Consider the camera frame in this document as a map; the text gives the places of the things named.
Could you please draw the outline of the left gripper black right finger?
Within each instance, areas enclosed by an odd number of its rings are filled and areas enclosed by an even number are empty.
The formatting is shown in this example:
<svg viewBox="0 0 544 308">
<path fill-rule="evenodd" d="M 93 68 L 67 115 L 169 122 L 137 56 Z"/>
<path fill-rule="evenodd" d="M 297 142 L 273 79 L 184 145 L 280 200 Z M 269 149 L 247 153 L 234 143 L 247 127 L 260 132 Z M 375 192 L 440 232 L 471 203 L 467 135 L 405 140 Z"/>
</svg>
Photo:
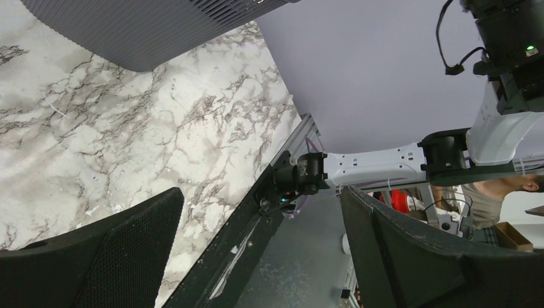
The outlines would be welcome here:
<svg viewBox="0 0 544 308">
<path fill-rule="evenodd" d="M 341 209 L 365 307 L 542 307 L 543 255 L 440 231 L 346 186 Z"/>
</svg>

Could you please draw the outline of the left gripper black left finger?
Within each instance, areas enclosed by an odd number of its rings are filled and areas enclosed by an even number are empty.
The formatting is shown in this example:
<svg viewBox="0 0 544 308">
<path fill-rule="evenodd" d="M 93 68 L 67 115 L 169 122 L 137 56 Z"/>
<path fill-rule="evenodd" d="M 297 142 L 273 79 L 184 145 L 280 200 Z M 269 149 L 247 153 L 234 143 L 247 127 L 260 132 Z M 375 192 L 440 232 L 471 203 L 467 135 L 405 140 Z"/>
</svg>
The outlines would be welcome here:
<svg viewBox="0 0 544 308">
<path fill-rule="evenodd" d="M 153 307 L 180 222 L 173 187 L 76 230 L 1 251 L 2 307 Z"/>
</svg>

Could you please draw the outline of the grey mesh waste bin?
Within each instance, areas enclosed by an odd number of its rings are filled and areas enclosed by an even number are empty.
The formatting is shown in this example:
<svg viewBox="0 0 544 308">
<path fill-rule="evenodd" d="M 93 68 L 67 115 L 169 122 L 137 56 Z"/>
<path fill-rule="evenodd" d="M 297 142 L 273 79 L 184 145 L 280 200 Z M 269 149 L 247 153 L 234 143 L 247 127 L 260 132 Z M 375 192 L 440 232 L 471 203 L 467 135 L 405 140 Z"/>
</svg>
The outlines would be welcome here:
<svg viewBox="0 0 544 308">
<path fill-rule="evenodd" d="M 285 4 L 283 0 L 23 1 L 52 30 L 135 72 L 151 71 Z"/>
</svg>

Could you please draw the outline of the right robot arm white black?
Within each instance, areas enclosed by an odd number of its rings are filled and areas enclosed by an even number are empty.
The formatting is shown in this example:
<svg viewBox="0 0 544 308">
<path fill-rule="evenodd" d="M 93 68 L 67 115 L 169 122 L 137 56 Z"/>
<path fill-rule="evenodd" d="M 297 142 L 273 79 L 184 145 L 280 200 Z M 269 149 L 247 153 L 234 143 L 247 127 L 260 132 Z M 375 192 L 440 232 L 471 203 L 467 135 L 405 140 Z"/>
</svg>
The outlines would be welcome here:
<svg viewBox="0 0 544 308">
<path fill-rule="evenodd" d="M 408 146 L 365 153 L 308 153 L 273 171 L 273 191 L 295 199 L 322 189 L 405 180 L 454 186 L 521 171 L 516 148 L 543 117 L 543 2 L 462 1 L 482 39 L 473 73 L 484 99 L 470 128 L 432 133 Z"/>
</svg>

